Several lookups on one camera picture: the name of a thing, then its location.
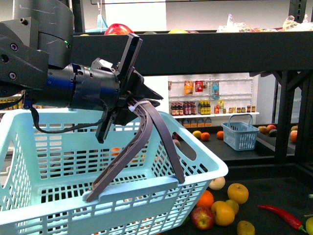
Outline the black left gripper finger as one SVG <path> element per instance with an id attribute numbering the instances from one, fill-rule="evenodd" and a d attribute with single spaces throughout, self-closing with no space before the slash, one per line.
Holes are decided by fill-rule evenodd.
<path id="1" fill-rule="evenodd" d="M 142 99 L 142 100 L 147 100 L 149 101 L 154 107 L 158 107 L 160 105 L 159 101 L 153 100 L 153 99 Z M 135 118 L 137 118 L 137 115 L 135 113 L 132 113 L 129 111 L 128 106 L 130 105 L 134 105 L 136 104 L 138 101 L 136 100 L 132 100 L 130 102 L 130 104 L 126 104 L 126 106 L 120 108 L 117 113 L 116 116 L 114 118 L 114 125 L 123 125 L 125 126 L 126 124 L 128 124 L 129 122 L 131 122 L 132 120 L 134 120 Z"/>
<path id="2" fill-rule="evenodd" d="M 132 79 L 132 93 L 135 97 L 163 100 L 160 94 L 145 85 L 144 77 L 138 71 L 132 73 Z"/>

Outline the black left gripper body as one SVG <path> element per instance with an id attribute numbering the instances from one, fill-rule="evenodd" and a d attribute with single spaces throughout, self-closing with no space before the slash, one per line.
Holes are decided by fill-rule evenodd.
<path id="1" fill-rule="evenodd" d="M 105 62 L 97 58 L 91 68 L 83 69 L 83 75 L 75 77 L 75 91 L 69 107 L 103 112 L 96 131 L 99 143 L 104 142 L 110 125 L 126 104 L 133 82 L 131 76 L 135 70 L 134 63 L 141 44 L 142 39 L 139 36 L 129 34 L 116 69 L 105 67 Z"/>

